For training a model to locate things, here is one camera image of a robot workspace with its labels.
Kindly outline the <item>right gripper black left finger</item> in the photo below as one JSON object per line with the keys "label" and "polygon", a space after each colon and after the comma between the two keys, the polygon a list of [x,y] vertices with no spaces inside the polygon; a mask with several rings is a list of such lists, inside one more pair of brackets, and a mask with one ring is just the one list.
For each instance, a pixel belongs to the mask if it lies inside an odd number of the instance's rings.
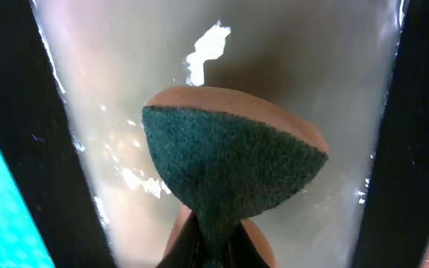
{"label": "right gripper black left finger", "polygon": [[205,258],[199,222],[196,215],[190,213],[171,249],[156,268],[202,268]]}

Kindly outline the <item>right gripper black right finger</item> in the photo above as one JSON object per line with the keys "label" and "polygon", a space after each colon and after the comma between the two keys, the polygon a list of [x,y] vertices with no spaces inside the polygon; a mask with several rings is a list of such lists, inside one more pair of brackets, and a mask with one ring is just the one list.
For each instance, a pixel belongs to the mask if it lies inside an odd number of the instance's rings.
{"label": "right gripper black right finger", "polygon": [[229,238],[229,268],[269,268],[241,223]]}

